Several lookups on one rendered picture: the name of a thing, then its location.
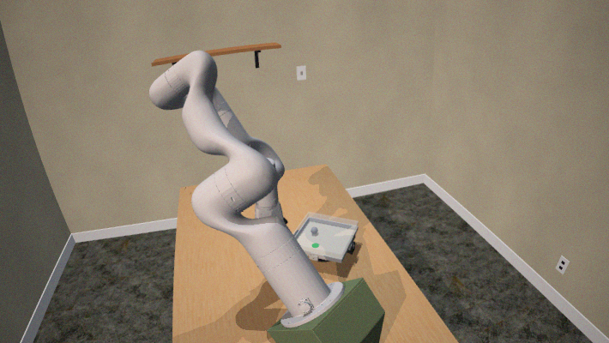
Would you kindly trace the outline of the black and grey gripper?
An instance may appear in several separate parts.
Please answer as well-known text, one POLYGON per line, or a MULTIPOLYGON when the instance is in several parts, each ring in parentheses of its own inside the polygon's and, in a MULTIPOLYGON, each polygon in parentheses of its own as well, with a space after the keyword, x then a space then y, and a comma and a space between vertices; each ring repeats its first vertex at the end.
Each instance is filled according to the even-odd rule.
POLYGON ((282 209, 280 202, 270 208, 262 208, 257 204, 255 205, 255 219, 267 217, 267 216, 278 216, 280 217, 286 224, 288 221, 283 217, 282 209))

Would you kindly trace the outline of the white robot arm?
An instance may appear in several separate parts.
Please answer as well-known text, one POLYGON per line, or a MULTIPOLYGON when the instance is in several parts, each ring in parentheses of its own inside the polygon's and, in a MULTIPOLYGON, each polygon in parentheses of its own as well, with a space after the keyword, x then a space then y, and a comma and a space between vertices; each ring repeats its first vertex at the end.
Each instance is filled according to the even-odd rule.
POLYGON ((265 141, 246 132, 215 86, 217 75, 214 59, 193 51, 154 81, 149 98, 163 110, 183 108, 184 127, 194 145, 229 159, 196 187, 193 210, 203 224, 244 246, 287 308, 281 324, 294 328, 331 308, 345 287, 325 283, 280 217, 249 219, 241 214, 253 204, 269 208, 278 203, 277 185, 285 167, 265 141))

